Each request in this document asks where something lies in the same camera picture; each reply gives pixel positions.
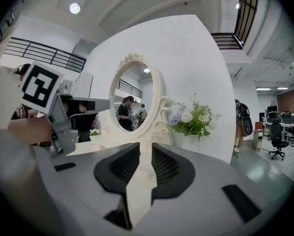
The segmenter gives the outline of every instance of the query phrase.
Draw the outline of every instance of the hand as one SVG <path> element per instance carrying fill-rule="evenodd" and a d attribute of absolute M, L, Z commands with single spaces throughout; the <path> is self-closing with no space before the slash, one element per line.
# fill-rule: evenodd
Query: hand
<path fill-rule="evenodd" d="M 83 113 L 87 108 L 80 105 L 79 110 Z M 9 123 L 8 130 L 30 144 L 50 142 L 51 134 L 54 132 L 53 126 L 46 116 L 12 120 Z"/>

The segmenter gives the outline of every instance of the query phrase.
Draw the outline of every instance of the person with backpack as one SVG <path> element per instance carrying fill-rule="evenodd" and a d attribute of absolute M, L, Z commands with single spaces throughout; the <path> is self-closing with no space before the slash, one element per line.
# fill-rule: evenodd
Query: person with backpack
<path fill-rule="evenodd" d="M 236 109 L 236 129 L 235 129 L 235 142 L 234 152 L 239 153 L 240 147 L 243 143 L 243 137 L 246 137 L 252 133 L 252 122 L 250 119 L 250 111 L 248 107 L 241 103 L 239 100 L 235 100 Z"/>

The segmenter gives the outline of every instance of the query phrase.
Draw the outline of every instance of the white mirror frame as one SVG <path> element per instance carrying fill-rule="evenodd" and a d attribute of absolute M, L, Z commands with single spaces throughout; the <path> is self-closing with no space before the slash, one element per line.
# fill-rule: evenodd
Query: white mirror frame
<path fill-rule="evenodd" d="M 144 123 L 135 131 L 129 132 L 123 129 L 118 123 L 114 111 L 114 95 L 116 85 L 122 74 L 133 63 L 141 63 L 150 69 L 153 80 L 153 98 L 148 117 Z M 107 139 L 118 140 L 119 143 L 148 143 L 152 142 L 172 145 L 172 135 L 168 127 L 167 112 L 172 101 L 163 95 L 163 79 L 159 69 L 151 64 L 144 56 L 129 53 L 123 61 L 120 62 L 109 91 L 109 99 L 113 106 L 106 113 L 102 124 L 102 136 Z"/>

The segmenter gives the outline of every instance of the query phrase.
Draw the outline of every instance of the green leaves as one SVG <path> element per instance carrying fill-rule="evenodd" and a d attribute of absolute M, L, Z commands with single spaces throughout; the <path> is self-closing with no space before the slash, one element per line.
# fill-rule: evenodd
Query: green leaves
<path fill-rule="evenodd" d="M 183 133 L 184 136 L 189 135 L 198 135 L 198 140 L 202 136 L 209 136 L 210 132 L 207 131 L 206 127 L 208 126 L 209 121 L 208 115 L 211 113 L 208 105 L 200 105 L 199 101 L 196 100 L 196 93 L 191 98 L 192 101 L 192 109 L 187 110 L 190 111 L 193 119 L 187 123 L 178 122 L 176 125 L 173 125 L 172 128 L 175 132 Z"/>

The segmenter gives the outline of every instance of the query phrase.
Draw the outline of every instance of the woman in mirror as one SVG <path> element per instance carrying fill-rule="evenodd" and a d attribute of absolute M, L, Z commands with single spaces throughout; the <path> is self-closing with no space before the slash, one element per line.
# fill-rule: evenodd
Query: woman in mirror
<path fill-rule="evenodd" d="M 132 96 L 123 99 L 122 104 L 118 108 L 118 122 L 127 131 L 132 131 L 132 109 L 131 105 L 134 102 Z"/>

